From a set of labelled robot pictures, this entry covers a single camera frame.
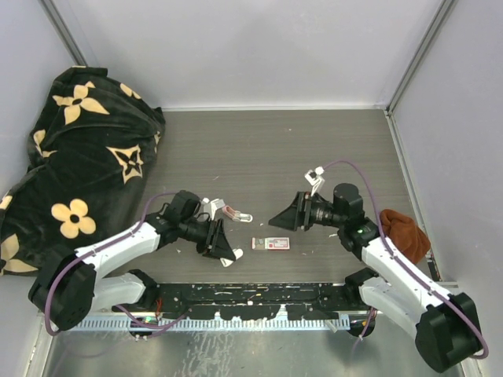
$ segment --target brown cloth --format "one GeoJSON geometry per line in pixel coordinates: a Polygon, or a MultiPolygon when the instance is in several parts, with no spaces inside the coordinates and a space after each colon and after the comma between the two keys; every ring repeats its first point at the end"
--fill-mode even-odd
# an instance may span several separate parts
{"type": "Polygon", "coordinates": [[[383,210],[380,221],[386,236],[413,264],[417,264],[430,250],[430,240],[412,218],[396,210],[383,210]]]}

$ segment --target gray wooden tabletop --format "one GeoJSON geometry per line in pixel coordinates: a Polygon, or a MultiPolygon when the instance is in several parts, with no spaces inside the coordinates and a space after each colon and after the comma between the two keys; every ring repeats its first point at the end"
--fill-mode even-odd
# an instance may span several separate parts
{"type": "MultiPolygon", "coordinates": [[[[363,268],[345,251],[334,228],[314,226],[289,232],[267,225],[297,191],[309,190],[309,169],[349,159],[368,176],[379,208],[413,216],[395,147],[384,113],[378,110],[168,112],[166,136],[150,174],[141,207],[160,192],[180,189],[200,197],[222,198],[254,216],[250,224],[225,223],[231,246],[244,257],[228,268],[197,254],[195,244],[177,243],[125,265],[141,269],[158,282],[343,282],[363,268]],[[289,236],[289,251],[253,251],[252,237],[289,236]]],[[[332,199],[342,182],[356,184],[365,211],[375,219],[361,178],[347,166],[325,173],[321,194],[332,199]]],[[[152,208],[158,210],[160,199],[152,208]]]]}

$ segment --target floral patterned blanket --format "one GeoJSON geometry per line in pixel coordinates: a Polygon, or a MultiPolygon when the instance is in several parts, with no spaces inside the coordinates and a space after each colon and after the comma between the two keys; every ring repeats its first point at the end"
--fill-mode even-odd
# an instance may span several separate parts
{"type": "Polygon", "coordinates": [[[28,138],[30,166],[0,203],[0,275],[35,275],[51,248],[96,243],[130,225],[164,117],[106,68],[57,77],[28,138]]]}

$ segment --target gray floor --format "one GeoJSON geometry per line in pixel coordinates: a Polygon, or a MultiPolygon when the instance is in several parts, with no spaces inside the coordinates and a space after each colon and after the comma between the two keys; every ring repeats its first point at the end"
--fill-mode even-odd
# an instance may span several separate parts
{"type": "Polygon", "coordinates": [[[345,331],[168,332],[135,342],[124,332],[75,333],[53,341],[44,377],[458,377],[459,365],[439,375],[413,340],[385,316],[358,345],[345,331]],[[79,355],[102,356],[91,359],[79,355]]]}
{"type": "MultiPolygon", "coordinates": [[[[343,282],[363,265],[329,237],[336,229],[293,233],[267,225],[297,191],[310,189],[307,170],[335,159],[349,159],[366,172],[380,209],[413,216],[382,111],[169,112],[166,118],[166,137],[141,203],[186,189],[253,214],[251,224],[226,223],[231,245],[241,247],[244,257],[224,269],[200,257],[192,243],[178,241],[120,271],[141,269],[158,282],[343,282]],[[268,236],[289,236],[291,250],[252,250],[252,237],[268,236]]],[[[362,180],[350,167],[334,167],[325,178],[321,193],[327,199],[338,183],[358,185],[374,218],[362,180]]]]}

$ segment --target gray wall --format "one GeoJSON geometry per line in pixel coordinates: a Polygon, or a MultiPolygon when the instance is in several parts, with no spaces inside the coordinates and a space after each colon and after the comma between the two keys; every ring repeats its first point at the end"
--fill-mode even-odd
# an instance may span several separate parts
{"type": "Polygon", "coordinates": [[[89,64],[165,108],[387,104],[440,0],[55,0],[89,64]]]}
{"type": "Polygon", "coordinates": [[[395,118],[442,275],[477,304],[503,368],[503,2],[458,2],[395,118]]]}
{"type": "MultiPolygon", "coordinates": [[[[26,139],[53,78],[72,59],[37,1],[0,2],[0,196],[26,171],[26,139]]],[[[24,373],[36,328],[32,279],[0,277],[0,374],[24,373]]]]}

